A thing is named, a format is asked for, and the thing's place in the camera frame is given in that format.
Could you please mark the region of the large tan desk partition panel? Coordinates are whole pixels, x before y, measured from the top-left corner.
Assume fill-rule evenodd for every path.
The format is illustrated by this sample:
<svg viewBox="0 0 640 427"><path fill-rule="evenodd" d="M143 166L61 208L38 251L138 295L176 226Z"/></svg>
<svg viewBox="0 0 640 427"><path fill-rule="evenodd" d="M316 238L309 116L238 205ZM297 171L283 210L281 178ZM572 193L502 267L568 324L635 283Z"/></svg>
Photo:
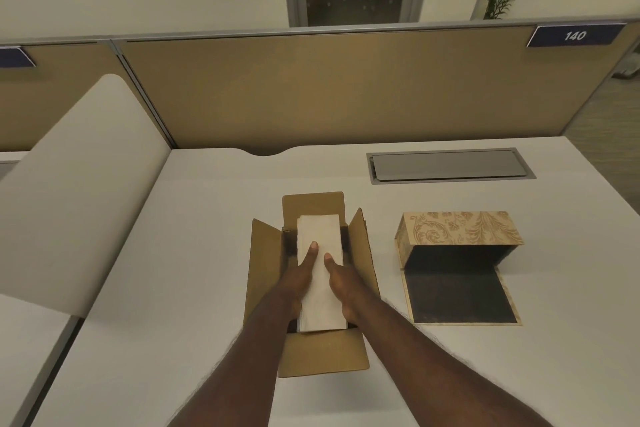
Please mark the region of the large tan desk partition panel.
<svg viewBox="0 0 640 427"><path fill-rule="evenodd" d="M544 23L116 41L180 149L554 137L640 38L531 47Z"/></svg>

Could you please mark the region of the green potted plant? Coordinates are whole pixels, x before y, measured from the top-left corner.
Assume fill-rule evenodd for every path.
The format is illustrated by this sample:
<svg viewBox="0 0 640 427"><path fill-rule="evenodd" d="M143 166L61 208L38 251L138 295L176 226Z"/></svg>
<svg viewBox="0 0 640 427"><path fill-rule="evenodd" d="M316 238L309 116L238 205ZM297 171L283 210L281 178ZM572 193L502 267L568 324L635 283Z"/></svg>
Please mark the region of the green potted plant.
<svg viewBox="0 0 640 427"><path fill-rule="evenodd" d="M484 20L498 20L507 15L515 0L486 0Z"/></svg>

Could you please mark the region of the person's right hand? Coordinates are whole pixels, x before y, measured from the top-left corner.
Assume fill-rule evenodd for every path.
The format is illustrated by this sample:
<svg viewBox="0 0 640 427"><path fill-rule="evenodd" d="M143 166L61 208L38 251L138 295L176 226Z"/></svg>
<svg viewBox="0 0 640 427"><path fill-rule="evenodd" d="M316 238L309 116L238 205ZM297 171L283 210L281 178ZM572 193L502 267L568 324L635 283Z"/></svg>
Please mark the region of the person's right hand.
<svg viewBox="0 0 640 427"><path fill-rule="evenodd" d="M363 332L376 321L376 316L385 302L366 286L354 267L344 266L346 277L343 288L331 288L341 303L342 314L348 323L358 326Z"/></svg>

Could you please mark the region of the brown cardboard box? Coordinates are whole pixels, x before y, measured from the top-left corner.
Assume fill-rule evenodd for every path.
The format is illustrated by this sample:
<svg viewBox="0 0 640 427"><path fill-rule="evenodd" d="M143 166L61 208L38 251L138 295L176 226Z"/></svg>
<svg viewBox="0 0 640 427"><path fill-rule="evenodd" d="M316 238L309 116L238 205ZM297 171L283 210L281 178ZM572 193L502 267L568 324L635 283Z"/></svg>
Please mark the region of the brown cardboard box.
<svg viewBox="0 0 640 427"><path fill-rule="evenodd" d="M298 265L308 245L298 245L301 216L339 217L342 256L364 283L380 295L364 213L359 208L346 222L344 193L293 194L282 198L284 228L279 230L254 219L243 323L288 267ZM279 378L368 370L369 358L361 331L353 325L321 332L300 332L291 321L287 327Z"/></svg>

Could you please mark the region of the person's right forearm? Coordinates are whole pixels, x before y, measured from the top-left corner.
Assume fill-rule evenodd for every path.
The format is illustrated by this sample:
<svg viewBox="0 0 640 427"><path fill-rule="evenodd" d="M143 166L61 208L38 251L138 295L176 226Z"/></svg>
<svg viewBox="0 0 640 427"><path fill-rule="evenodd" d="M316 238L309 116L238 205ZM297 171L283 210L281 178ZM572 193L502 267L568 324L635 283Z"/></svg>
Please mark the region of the person's right forearm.
<svg viewBox="0 0 640 427"><path fill-rule="evenodd" d="M420 427L552 427L379 297L358 293L349 308Z"/></svg>

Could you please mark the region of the small tan desk partition panel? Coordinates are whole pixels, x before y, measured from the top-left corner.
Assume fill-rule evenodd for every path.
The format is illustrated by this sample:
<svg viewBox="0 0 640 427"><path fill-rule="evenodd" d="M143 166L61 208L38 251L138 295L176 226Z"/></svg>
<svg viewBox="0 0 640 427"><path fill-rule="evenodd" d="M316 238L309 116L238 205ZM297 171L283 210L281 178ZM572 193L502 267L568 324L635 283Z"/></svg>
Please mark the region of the small tan desk partition panel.
<svg viewBox="0 0 640 427"><path fill-rule="evenodd" d="M0 152L29 151L102 76L120 76L173 149L178 145L131 63L110 37L32 42L21 46L36 67L0 69Z"/></svg>

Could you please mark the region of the white curved side divider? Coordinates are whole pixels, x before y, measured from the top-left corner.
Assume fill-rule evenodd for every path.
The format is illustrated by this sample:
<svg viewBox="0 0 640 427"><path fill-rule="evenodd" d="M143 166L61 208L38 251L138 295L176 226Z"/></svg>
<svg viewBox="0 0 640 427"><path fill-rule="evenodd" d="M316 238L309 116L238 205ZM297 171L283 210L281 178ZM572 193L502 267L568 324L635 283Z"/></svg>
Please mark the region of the white curved side divider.
<svg viewBox="0 0 640 427"><path fill-rule="evenodd" d="M0 294L85 318L170 152L102 76L0 180Z"/></svg>

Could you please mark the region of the person's left forearm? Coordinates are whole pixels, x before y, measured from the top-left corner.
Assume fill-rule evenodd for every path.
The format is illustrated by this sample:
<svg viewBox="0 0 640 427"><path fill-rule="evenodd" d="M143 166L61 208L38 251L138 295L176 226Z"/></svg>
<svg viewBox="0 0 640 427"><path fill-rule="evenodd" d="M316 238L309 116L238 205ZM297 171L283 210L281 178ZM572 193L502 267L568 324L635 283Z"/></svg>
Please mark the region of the person's left forearm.
<svg viewBox="0 0 640 427"><path fill-rule="evenodd" d="M287 327L298 304L274 290L167 427L268 427Z"/></svg>

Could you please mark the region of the white paper tissue stack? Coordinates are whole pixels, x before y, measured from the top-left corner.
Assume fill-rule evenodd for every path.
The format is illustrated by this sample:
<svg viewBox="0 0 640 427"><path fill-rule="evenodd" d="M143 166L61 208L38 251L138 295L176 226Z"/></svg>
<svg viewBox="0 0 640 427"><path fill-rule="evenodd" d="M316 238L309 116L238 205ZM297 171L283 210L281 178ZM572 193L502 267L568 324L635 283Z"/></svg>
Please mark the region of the white paper tissue stack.
<svg viewBox="0 0 640 427"><path fill-rule="evenodd" d="M340 218L337 214L304 216L298 219L298 263L307 255L309 245L319 246L312 281L301 301L298 319L300 333L345 330L348 322L342 314L341 303L330 287L330 273L324 265L324 255L331 254L333 261L343 266Z"/></svg>

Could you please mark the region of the beige floral patterned box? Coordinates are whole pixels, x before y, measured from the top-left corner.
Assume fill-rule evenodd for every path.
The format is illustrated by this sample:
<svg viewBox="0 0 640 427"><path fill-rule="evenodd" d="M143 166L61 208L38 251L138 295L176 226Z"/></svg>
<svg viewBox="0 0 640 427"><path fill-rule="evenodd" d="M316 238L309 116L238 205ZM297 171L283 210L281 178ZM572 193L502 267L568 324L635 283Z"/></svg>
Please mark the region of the beige floral patterned box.
<svg viewBox="0 0 640 427"><path fill-rule="evenodd" d="M506 211L404 212L394 237L415 325L519 325L499 265L524 239Z"/></svg>

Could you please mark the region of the blue partition number label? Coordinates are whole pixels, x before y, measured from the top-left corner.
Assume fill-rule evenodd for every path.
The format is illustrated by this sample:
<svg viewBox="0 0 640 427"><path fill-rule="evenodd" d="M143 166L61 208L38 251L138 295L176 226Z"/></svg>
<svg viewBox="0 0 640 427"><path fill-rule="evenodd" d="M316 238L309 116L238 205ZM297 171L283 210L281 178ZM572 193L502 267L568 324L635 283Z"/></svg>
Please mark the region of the blue partition number label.
<svg viewBox="0 0 640 427"><path fill-rule="evenodd" d="M36 63L21 46L0 46L0 69L29 67Z"/></svg>
<svg viewBox="0 0 640 427"><path fill-rule="evenodd" d="M610 45L627 23L539 25L527 42L528 48Z"/></svg>

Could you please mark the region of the person's left hand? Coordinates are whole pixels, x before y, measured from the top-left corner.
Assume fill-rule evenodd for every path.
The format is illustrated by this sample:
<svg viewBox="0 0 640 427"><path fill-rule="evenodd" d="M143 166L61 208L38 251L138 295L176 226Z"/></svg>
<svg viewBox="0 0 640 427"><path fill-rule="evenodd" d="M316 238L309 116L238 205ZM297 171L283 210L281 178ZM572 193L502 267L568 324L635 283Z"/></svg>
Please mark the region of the person's left hand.
<svg viewBox="0 0 640 427"><path fill-rule="evenodd" d="M288 268L278 283L266 295L268 310L274 311L286 321L297 319L301 310L301 301L307 293L311 278L304 278L301 263Z"/></svg>

